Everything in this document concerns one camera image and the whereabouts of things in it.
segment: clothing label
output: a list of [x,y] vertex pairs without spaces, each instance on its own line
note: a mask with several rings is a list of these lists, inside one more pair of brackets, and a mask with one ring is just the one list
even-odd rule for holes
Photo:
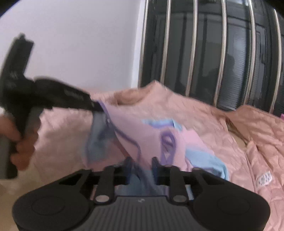
[[262,186],[268,185],[272,181],[272,175],[269,172],[266,172],[261,177],[259,177],[256,181],[256,187],[259,189]]

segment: white wall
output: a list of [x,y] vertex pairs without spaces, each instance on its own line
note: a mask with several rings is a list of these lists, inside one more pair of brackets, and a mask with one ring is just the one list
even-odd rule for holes
[[21,0],[0,18],[0,64],[22,32],[35,42],[27,77],[100,90],[135,87],[144,5],[145,0]]

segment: blanket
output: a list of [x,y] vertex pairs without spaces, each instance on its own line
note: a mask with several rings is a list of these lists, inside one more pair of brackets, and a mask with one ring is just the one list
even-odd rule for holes
[[[94,100],[116,105],[139,119],[172,118],[197,132],[204,144],[227,166],[230,181],[256,192],[270,205],[265,231],[284,230],[284,121],[242,106],[235,112],[183,97],[158,82],[145,88],[94,93]],[[36,152],[32,158],[44,183],[84,168],[81,153],[90,132],[92,113],[84,110],[44,111]],[[240,147],[228,128],[247,144]],[[96,171],[105,167],[101,161]]]

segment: finger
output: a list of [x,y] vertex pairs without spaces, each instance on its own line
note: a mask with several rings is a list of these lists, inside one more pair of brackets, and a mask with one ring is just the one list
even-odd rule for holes
[[28,142],[20,142],[16,145],[16,150],[19,153],[30,153],[32,155],[35,151],[35,148],[33,144]]
[[0,135],[4,135],[14,142],[21,139],[21,134],[15,124],[6,116],[0,116]]
[[40,129],[40,126],[41,126],[40,118],[37,118],[37,120],[34,122],[33,132],[36,133]]
[[35,150],[34,144],[36,143],[37,139],[38,139],[37,133],[30,134],[16,145],[17,151],[19,153],[33,153]]
[[26,170],[30,163],[30,154],[12,154],[11,162],[17,167],[18,170],[23,171]]

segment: metal bar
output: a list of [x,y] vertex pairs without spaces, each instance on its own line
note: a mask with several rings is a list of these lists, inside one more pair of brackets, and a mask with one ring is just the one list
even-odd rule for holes
[[280,23],[279,23],[279,19],[278,19],[278,15],[277,15],[276,10],[274,10],[274,18],[275,18],[275,22],[276,22],[277,41],[278,41],[278,67],[277,67],[275,89],[274,89],[273,99],[272,99],[272,102],[271,102],[269,113],[273,113],[273,111],[274,111],[274,105],[275,105],[275,102],[277,100],[278,91],[279,91],[280,78],[281,78],[281,66],[282,66],[281,28],[280,28]]
[[145,50],[145,40],[146,40],[146,30],[147,30],[148,9],[149,9],[149,0],[145,0],[145,11],[144,11],[144,21],[143,21],[143,31],[142,31],[141,51],[140,51],[140,61],[139,61],[138,87],[141,86],[141,82],[142,82],[142,72],[143,72],[143,62],[144,62],[144,50]]
[[252,0],[248,0],[248,7],[250,13],[250,24],[251,24],[251,53],[250,53],[250,67],[249,67],[249,75],[247,87],[245,90],[244,103],[248,104],[249,96],[252,88],[252,81],[254,77],[254,68],[255,68],[255,60],[256,60],[256,25],[254,18],[254,10],[253,10],[253,2]]
[[160,76],[161,84],[165,83],[168,46],[169,46],[169,35],[170,35],[171,8],[172,8],[172,0],[167,0],[165,38],[164,38],[164,47],[163,47],[162,69],[161,69],[161,76]]
[[226,0],[221,0],[222,4],[222,48],[221,48],[221,59],[220,59],[220,66],[219,66],[219,73],[218,73],[218,79],[216,84],[216,90],[213,100],[213,105],[216,107],[220,90],[221,90],[221,84],[223,80],[223,74],[224,74],[224,66],[225,66],[225,58],[226,58],[226,48],[227,48],[227,5]]
[[190,61],[189,61],[187,85],[186,85],[186,90],[185,90],[186,96],[189,96],[191,82],[192,82],[192,76],[193,76],[195,51],[196,51],[196,41],[197,41],[197,23],[198,23],[198,0],[193,0],[192,43],[191,43],[191,54],[190,54]]

